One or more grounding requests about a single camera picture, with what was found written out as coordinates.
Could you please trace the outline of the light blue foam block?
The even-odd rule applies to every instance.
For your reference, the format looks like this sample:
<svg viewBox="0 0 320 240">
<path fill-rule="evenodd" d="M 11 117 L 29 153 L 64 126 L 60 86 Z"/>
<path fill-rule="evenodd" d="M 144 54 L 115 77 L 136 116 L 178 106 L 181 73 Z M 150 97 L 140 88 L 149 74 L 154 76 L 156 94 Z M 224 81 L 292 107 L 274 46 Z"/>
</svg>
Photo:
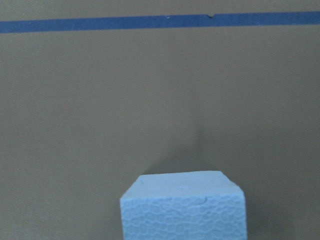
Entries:
<svg viewBox="0 0 320 240">
<path fill-rule="evenodd" d="M 221 171 L 143 174 L 120 198 L 126 240 L 245 240 L 246 198 Z"/>
</svg>

